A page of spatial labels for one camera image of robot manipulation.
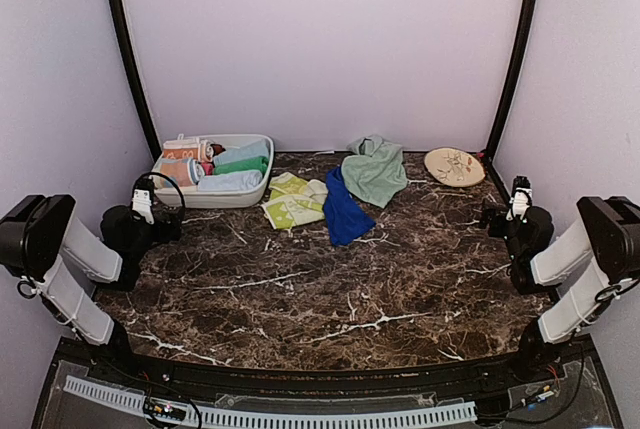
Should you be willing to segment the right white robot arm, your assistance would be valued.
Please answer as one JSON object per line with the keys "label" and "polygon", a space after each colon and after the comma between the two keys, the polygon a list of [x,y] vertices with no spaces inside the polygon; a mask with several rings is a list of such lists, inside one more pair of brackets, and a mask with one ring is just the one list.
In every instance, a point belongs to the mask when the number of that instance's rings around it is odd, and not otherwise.
{"label": "right white robot arm", "polygon": [[639,207],[626,197],[578,200],[578,218],[555,237],[551,214],[517,190],[510,207],[486,205],[479,226],[504,241],[510,280],[522,295],[568,287],[520,337],[510,373],[534,381],[561,347],[639,284]]}

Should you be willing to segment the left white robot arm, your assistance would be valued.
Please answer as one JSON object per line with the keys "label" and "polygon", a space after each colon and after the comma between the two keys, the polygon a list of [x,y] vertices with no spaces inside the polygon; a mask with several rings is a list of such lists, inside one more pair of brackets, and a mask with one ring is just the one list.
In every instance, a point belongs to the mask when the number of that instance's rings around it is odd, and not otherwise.
{"label": "left white robot arm", "polygon": [[154,214],[152,201],[137,191],[130,205],[103,214],[96,236],[71,195],[28,195],[1,218],[1,264],[17,278],[23,298],[40,298],[102,357],[107,374],[131,385],[141,376],[140,361],[124,326],[97,305],[89,288],[133,290],[145,254],[179,240],[184,216],[183,208]]}

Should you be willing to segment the orange blue rolled towel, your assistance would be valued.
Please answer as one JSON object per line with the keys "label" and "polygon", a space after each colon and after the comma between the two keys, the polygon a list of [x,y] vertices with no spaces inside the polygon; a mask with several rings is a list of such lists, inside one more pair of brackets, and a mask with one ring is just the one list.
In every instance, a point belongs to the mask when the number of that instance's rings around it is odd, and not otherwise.
{"label": "orange blue rolled towel", "polygon": [[168,177],[180,188],[196,186],[206,175],[201,163],[194,158],[161,158],[152,171]]}

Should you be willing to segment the pink red rolled towel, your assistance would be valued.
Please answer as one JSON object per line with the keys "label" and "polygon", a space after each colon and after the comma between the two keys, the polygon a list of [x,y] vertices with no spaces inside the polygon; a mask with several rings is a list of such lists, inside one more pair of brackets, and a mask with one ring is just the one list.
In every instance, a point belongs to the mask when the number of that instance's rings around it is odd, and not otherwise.
{"label": "pink red rolled towel", "polygon": [[211,143],[206,145],[204,153],[200,158],[200,164],[204,170],[205,175],[213,174],[215,167],[214,158],[225,151],[226,149],[220,144]]}

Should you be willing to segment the cream bird-pattern plate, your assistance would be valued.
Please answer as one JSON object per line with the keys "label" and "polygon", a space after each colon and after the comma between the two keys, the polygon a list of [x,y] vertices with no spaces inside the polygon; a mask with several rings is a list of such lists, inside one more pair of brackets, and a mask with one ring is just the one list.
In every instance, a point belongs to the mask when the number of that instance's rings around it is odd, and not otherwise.
{"label": "cream bird-pattern plate", "polygon": [[466,188],[480,184],[486,171],[473,154],[456,148],[437,148],[424,158],[426,170],[441,184],[453,188]]}

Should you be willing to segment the white plastic basket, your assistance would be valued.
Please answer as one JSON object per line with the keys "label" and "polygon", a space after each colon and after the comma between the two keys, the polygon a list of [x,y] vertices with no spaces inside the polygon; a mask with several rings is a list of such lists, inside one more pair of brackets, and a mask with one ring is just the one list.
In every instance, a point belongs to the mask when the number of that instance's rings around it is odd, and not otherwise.
{"label": "white plastic basket", "polygon": [[268,176],[273,166],[274,143],[271,138],[258,134],[223,134],[223,135],[199,135],[208,139],[211,143],[220,144],[225,149],[241,147],[254,141],[264,139],[270,148],[269,167],[263,176],[259,186],[251,191],[244,192],[199,192],[197,185],[193,187],[178,187],[168,177],[156,177],[156,196],[168,206],[179,207],[186,205],[192,209],[215,208],[243,208],[256,204],[264,194]]}

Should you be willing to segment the pale blue rolled towel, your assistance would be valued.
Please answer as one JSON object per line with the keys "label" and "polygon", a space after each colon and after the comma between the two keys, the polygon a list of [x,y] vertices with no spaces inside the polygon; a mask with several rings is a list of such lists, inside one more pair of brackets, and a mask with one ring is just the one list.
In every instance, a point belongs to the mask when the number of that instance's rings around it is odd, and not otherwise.
{"label": "pale blue rolled towel", "polygon": [[197,185],[199,192],[244,192],[260,185],[263,174],[259,170],[246,170],[203,177]]}

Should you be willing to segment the green rolled towel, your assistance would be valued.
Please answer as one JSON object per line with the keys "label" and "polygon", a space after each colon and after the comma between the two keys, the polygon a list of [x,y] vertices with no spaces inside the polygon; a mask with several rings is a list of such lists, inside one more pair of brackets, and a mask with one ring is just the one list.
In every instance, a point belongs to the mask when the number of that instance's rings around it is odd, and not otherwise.
{"label": "green rolled towel", "polygon": [[213,170],[214,175],[224,175],[235,172],[258,171],[265,175],[269,167],[269,159],[265,156],[256,156],[249,159],[216,165]]}

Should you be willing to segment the light blue rolled towel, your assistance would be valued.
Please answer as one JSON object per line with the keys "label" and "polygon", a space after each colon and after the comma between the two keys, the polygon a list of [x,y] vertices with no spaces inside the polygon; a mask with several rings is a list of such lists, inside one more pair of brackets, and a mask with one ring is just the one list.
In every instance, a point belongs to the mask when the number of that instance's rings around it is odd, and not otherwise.
{"label": "light blue rolled towel", "polygon": [[260,139],[241,147],[226,148],[224,152],[213,158],[215,166],[231,164],[255,157],[265,157],[269,159],[270,148],[266,140]]}

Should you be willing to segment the yellow-green patterned towel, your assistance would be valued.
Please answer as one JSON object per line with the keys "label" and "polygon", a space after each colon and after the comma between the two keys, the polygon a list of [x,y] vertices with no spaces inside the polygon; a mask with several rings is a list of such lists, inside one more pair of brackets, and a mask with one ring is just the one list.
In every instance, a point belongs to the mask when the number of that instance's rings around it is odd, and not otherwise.
{"label": "yellow-green patterned towel", "polygon": [[289,230],[325,218],[328,189],[324,182],[286,172],[271,179],[269,190],[269,199],[261,207],[273,229]]}

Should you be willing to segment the sage green towel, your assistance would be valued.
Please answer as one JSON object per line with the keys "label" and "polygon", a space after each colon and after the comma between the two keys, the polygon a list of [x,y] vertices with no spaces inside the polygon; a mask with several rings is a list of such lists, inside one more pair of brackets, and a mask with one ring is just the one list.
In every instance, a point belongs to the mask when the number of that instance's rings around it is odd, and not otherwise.
{"label": "sage green towel", "polygon": [[403,149],[379,135],[362,137],[347,146],[341,174],[347,190],[363,202],[384,209],[408,185]]}

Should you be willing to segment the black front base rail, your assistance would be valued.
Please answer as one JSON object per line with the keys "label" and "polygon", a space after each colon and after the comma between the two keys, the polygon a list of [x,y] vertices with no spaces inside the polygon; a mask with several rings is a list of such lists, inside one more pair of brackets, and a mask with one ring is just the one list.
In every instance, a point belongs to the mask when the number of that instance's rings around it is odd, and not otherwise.
{"label": "black front base rail", "polygon": [[[40,401],[53,394],[56,373],[62,362],[80,366],[80,372],[95,379],[123,384],[135,389],[140,383],[129,380],[104,362],[90,362],[89,350],[80,342],[61,337],[43,384]],[[165,384],[194,399],[223,392],[273,397],[368,397],[435,392],[443,399],[503,396],[524,382],[514,376],[512,354],[466,362],[432,364],[380,370],[285,371],[223,367],[137,355],[137,362],[152,382]]]}

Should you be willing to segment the right black frame post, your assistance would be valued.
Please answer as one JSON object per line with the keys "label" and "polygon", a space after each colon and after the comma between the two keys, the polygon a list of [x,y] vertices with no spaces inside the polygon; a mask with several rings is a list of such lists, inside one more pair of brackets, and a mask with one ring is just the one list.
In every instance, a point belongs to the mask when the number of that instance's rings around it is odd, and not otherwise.
{"label": "right black frame post", "polygon": [[506,128],[512,102],[515,96],[521,69],[523,66],[531,26],[535,13],[537,0],[522,0],[518,23],[514,36],[514,43],[509,59],[509,64],[496,109],[494,121],[484,149],[484,155],[489,163],[492,163],[498,152],[500,141]]}

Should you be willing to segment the black frame post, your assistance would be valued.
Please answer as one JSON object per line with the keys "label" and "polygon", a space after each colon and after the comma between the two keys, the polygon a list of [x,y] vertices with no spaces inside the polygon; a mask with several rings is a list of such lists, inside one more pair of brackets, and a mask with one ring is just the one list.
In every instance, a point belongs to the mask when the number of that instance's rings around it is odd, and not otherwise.
{"label": "black frame post", "polygon": [[144,93],[144,88],[137,66],[134,47],[129,33],[125,6],[123,0],[108,0],[112,24],[123,64],[125,76],[129,85],[137,118],[143,131],[146,145],[151,157],[157,159],[161,155],[161,144],[152,120],[151,111]]}
{"label": "black frame post", "polygon": [[509,64],[496,109],[494,121],[484,149],[484,155],[489,163],[492,163],[498,152],[500,141],[506,128],[512,102],[515,96],[521,69],[523,66],[531,26],[535,13],[537,0],[522,0],[518,23],[514,36],[514,43],[509,59]]}

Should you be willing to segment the left black frame post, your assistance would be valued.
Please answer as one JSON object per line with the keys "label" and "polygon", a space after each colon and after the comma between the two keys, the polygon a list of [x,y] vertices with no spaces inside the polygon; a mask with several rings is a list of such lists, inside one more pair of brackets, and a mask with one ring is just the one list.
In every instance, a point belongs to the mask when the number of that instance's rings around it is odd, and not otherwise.
{"label": "left black frame post", "polygon": [[137,118],[143,131],[146,145],[151,157],[157,159],[161,155],[161,144],[152,120],[151,111],[144,93],[144,88],[137,66],[134,47],[129,33],[125,6],[123,0],[108,0],[112,24],[123,64],[125,76],[129,85]]}

